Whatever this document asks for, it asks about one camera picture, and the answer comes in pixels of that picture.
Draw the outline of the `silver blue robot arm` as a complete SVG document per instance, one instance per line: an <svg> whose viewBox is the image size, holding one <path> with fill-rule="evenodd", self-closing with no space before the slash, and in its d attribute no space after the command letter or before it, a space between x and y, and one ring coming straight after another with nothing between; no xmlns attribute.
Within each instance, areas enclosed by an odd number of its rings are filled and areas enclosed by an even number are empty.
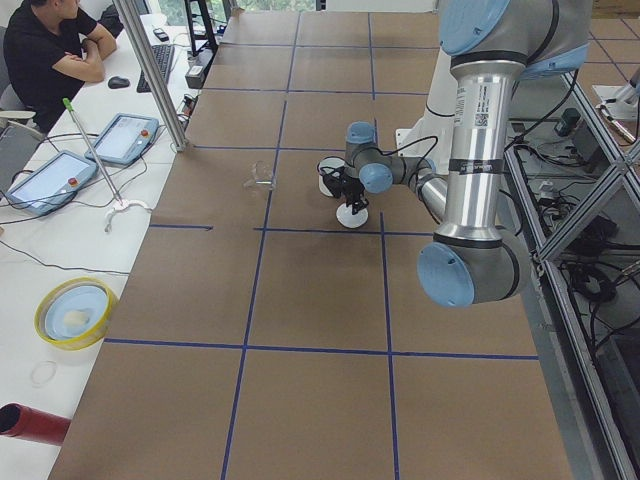
<svg viewBox="0 0 640 480"><path fill-rule="evenodd" d="M348 228L368 217L367 195L405 185L438 225L420 252L426 294L466 307L518 294L530 275L523 244L496 222L510 103L524 80L586 60L588 1L445 1L440 51L423 117L380 149L374 127L351 124L342 157L318 165L321 191L340 200Z"/></svg>

